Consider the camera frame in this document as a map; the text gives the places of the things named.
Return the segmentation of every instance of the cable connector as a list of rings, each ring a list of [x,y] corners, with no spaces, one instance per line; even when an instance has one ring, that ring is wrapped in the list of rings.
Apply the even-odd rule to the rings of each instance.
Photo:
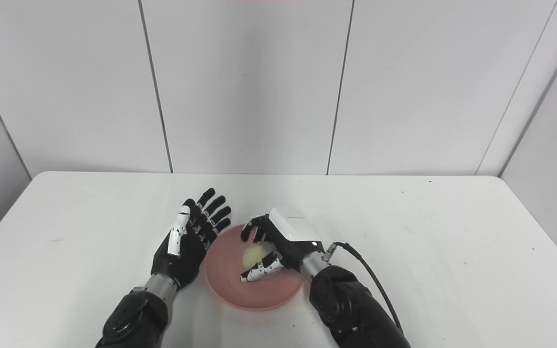
[[[330,258],[332,257],[332,255],[334,255],[334,251],[337,249],[337,244],[336,243],[332,243],[330,244],[330,246],[328,247],[328,250],[325,251],[325,253],[323,254],[323,256],[321,257],[321,260],[323,262],[328,263],[330,261]]]

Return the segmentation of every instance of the wall seam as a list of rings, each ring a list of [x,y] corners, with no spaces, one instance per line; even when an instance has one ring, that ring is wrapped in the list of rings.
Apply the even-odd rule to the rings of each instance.
[[[330,160],[332,158],[332,146],[334,145],[334,134],[337,130],[337,119],[338,119],[338,104],[341,101],[341,90],[343,89],[343,75],[345,73],[345,61],[347,60],[347,47],[350,43],[350,32],[352,31],[352,18],[354,14],[354,3],[356,0],[352,0],[352,9],[350,10],[350,22],[347,25],[347,38],[345,39],[345,52],[343,53],[343,65],[341,67],[341,79],[338,82],[338,96],[337,96],[337,108],[334,111],[334,124],[332,125],[332,138],[330,140],[330,152],[328,154],[328,166],[326,167],[325,174],[328,175],[330,172]]]
[[[513,92],[511,93],[511,97],[510,97],[508,103],[506,103],[506,107],[504,108],[504,112],[502,112],[502,117],[500,117],[500,121],[498,121],[498,125],[496,126],[496,130],[494,130],[493,136],[491,136],[491,140],[489,140],[489,143],[487,144],[487,148],[484,150],[483,157],[480,159],[480,163],[478,163],[478,167],[476,168],[476,171],[474,172],[474,175],[478,174],[478,171],[480,170],[480,167],[483,164],[485,157],[487,156],[487,152],[489,152],[489,148],[491,147],[491,144],[493,143],[493,139],[495,139],[496,134],[498,133],[498,130],[500,129],[500,125],[502,125],[502,121],[504,120],[504,117],[506,116],[506,112],[508,111],[509,106],[511,106],[511,102],[513,102],[513,98],[515,97],[515,93],[517,92],[517,89],[519,88],[519,85],[521,84],[522,79],[524,79],[524,74],[526,73],[526,70],[528,70],[528,66],[530,66],[530,62],[532,61],[532,57],[534,57],[535,51],[537,51],[537,47],[539,47],[539,43],[541,42],[541,38],[543,37],[543,33],[545,32],[545,29],[547,28],[547,26],[549,24],[549,21],[551,19],[551,15],[553,15],[553,12],[556,9],[556,6],[557,6],[557,0],[556,0],[556,2],[554,2],[553,7],[551,7],[551,11],[549,13],[549,16],[547,17],[547,20],[545,21],[545,24],[543,26],[543,29],[541,30],[541,33],[539,34],[539,38],[537,39],[537,42],[534,45],[534,48],[532,49],[532,52],[530,53],[530,57],[528,57],[528,61],[526,62],[526,65],[524,66],[524,70],[521,72],[521,75],[519,76],[519,80],[517,81],[517,84],[515,84],[515,89],[513,89]]]
[[[8,140],[10,141],[10,144],[12,145],[14,153],[16,153],[16,156],[18,157],[18,160],[20,161],[20,165],[22,165],[23,170],[25,171],[25,174],[27,174],[27,178],[29,178],[29,181],[31,181],[31,175],[29,174],[29,170],[27,170],[27,165],[25,165],[25,161],[23,161],[23,157],[20,156],[20,152],[18,151],[18,148],[16,147],[16,144],[14,143],[14,140],[12,139],[12,136],[10,135],[10,132],[8,131],[6,123],[4,123],[4,119],[1,117],[1,114],[0,114],[0,124],[1,124],[1,127],[4,129],[4,132],[6,132],[6,136],[7,136]]]
[[[530,125],[532,124],[532,121],[534,120],[534,117],[539,112],[539,109],[541,108],[541,105],[543,104],[543,101],[544,101],[545,97],[547,96],[547,93],[549,93],[549,91],[551,89],[551,86],[553,85],[556,78],[557,78],[557,67],[556,67],[555,72],[551,76],[550,81],[547,83],[547,86],[543,90],[543,93],[541,94],[541,97],[539,98],[539,101],[537,102],[537,105],[534,107],[534,110],[530,114],[530,118],[528,119],[528,122],[526,122],[526,125],[524,126],[523,130],[521,131],[521,134],[519,134],[519,137],[517,138],[517,141],[515,142],[515,145],[513,146],[513,149],[511,150],[508,158],[504,162],[504,165],[502,166],[502,170],[500,170],[500,173],[498,174],[499,178],[502,177],[502,174],[504,174],[504,171],[506,170],[506,167],[508,167],[509,163],[511,163],[511,159],[513,158],[513,155],[517,151],[517,148],[519,147],[519,144],[521,143],[521,141],[524,139],[524,136],[526,135],[526,132],[528,131],[528,128],[530,128]]]
[[[143,34],[146,38],[146,47],[147,47],[147,56],[150,61],[150,70],[152,71],[152,80],[154,83],[154,93],[156,94],[156,102],[159,106],[159,115],[161,117],[161,126],[163,131],[164,137],[164,148],[166,148],[166,158],[169,161],[169,170],[173,173],[173,163],[171,161],[171,151],[169,150],[169,141],[166,136],[166,127],[164,126],[164,116],[162,111],[162,104],[161,104],[161,94],[159,93],[159,84],[156,81],[156,70],[154,69],[154,60],[152,57],[152,48],[150,48],[150,38],[147,34],[147,25],[146,25],[146,14],[143,11],[143,4],[141,0],[139,2],[139,14],[141,15],[141,24],[143,26]]]

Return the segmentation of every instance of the white table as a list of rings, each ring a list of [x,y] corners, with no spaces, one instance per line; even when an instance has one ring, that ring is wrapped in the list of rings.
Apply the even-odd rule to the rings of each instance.
[[[181,203],[207,187],[234,224],[292,205],[326,245],[350,242],[414,348],[557,347],[557,247],[500,179],[46,172],[0,223],[0,348],[93,347]],[[333,262],[381,301],[356,260]],[[174,317],[164,348],[334,347],[305,290],[250,313],[215,299],[202,272]]]

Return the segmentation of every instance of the robotic hand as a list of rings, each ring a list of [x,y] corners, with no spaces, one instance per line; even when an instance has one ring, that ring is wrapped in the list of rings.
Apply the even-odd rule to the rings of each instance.
[[[272,242],[276,251],[244,271],[241,275],[243,282],[255,281],[282,267],[294,269],[311,282],[309,302],[340,348],[409,348],[381,284],[353,247],[337,242],[324,253],[311,223],[292,208],[276,207],[270,214],[252,218],[242,229],[243,242],[250,238],[254,227],[257,231],[253,241]],[[353,273],[329,264],[338,245],[363,262],[382,291],[394,322]]]
[[[184,202],[154,254],[150,279],[145,286],[133,288],[122,298],[106,320],[97,348],[157,345],[170,321],[177,291],[197,277],[208,247],[231,223],[226,218],[232,211],[229,206],[214,214],[225,203],[225,196],[219,196],[204,208],[214,194],[210,188],[197,203],[190,198]]]

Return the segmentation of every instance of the black cable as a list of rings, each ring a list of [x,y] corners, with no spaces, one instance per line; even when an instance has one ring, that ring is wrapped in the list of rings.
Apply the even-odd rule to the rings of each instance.
[[[380,283],[378,278],[375,276],[375,273],[373,273],[373,269],[371,269],[371,267],[369,267],[369,264],[367,264],[365,259],[363,259],[362,255],[360,255],[358,253],[358,251],[356,251],[356,249],[354,249],[354,247],[350,245],[350,243],[343,243],[343,242],[334,242],[334,243],[336,245],[338,245],[339,247],[342,247],[343,249],[345,249],[350,254],[352,254],[366,268],[366,271],[369,272],[369,275],[371,276],[371,278],[373,278],[373,281],[375,282],[375,285],[378,286],[378,289],[380,289],[380,292],[382,293],[382,296],[384,297],[384,301],[386,301],[388,309],[391,311],[391,315],[393,316],[393,320],[395,322],[396,327],[401,331],[401,333],[403,333],[403,328],[401,328],[401,324],[400,324],[400,322],[398,322],[398,317],[396,316],[396,312],[394,311],[394,307],[393,307],[393,304],[391,303],[391,299],[388,298],[388,295],[386,294],[386,291],[384,290],[384,287],[382,287],[382,284]]]

